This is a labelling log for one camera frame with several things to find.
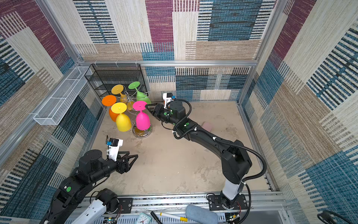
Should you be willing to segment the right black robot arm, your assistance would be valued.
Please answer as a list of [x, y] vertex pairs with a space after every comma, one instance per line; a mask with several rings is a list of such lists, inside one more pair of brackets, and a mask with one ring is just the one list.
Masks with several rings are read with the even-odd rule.
[[[267, 163], [258, 152], [246, 147], [239, 140], [234, 142], [221, 138], [200, 126], [189, 118], [192, 107], [186, 111], [183, 99], [175, 99], [166, 105], [161, 103], [149, 104], [145, 108], [157, 120], [173, 124], [172, 133], [175, 139], [186, 139], [198, 143], [220, 158], [222, 172], [226, 178], [221, 191], [221, 204], [224, 209], [231, 210], [237, 204], [236, 200], [248, 180], [263, 176], [267, 171]], [[248, 176], [252, 167], [249, 154], [255, 155], [262, 163], [262, 170]]]

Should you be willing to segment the pink wine glass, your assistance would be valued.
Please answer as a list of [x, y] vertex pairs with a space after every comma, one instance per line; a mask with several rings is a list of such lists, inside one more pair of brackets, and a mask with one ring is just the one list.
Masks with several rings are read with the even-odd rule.
[[139, 130], [147, 130], [151, 126], [149, 116], [144, 113], [146, 104], [147, 103], [143, 101], [137, 101], [133, 104], [133, 109], [139, 111], [139, 114], [136, 116], [136, 126]]

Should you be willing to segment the chrome wine glass rack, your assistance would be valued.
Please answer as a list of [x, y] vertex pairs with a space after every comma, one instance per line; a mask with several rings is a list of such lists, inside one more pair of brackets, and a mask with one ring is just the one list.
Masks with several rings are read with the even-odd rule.
[[145, 93], [136, 91], [130, 95], [127, 90], [121, 92], [121, 100], [127, 105], [127, 112], [130, 114], [133, 124], [132, 133], [137, 138], [148, 137], [152, 132], [150, 118], [145, 113], [145, 106], [150, 104], [149, 96]]

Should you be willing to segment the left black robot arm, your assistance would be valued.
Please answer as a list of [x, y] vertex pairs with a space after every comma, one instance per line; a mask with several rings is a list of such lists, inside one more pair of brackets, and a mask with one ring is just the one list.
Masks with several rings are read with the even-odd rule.
[[106, 181], [113, 172], [120, 174], [130, 171], [138, 155], [120, 151], [116, 160], [102, 157], [102, 151], [94, 149], [79, 159], [79, 165], [64, 179], [54, 193], [49, 210], [41, 224], [64, 224], [68, 217], [84, 200], [99, 181]]

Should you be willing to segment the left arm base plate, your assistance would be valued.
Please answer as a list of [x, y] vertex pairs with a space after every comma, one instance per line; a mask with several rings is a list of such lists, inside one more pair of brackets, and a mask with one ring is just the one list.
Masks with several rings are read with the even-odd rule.
[[132, 210], [133, 198], [120, 197], [118, 200], [118, 207], [115, 214], [130, 214]]

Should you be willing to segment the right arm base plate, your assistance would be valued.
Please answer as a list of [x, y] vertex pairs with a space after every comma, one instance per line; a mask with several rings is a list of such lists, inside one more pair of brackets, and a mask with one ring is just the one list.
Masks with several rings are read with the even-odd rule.
[[206, 195], [211, 211], [219, 210], [246, 210], [248, 208], [248, 200], [243, 194], [238, 194], [235, 199], [229, 200], [224, 195], [215, 195], [209, 193]]

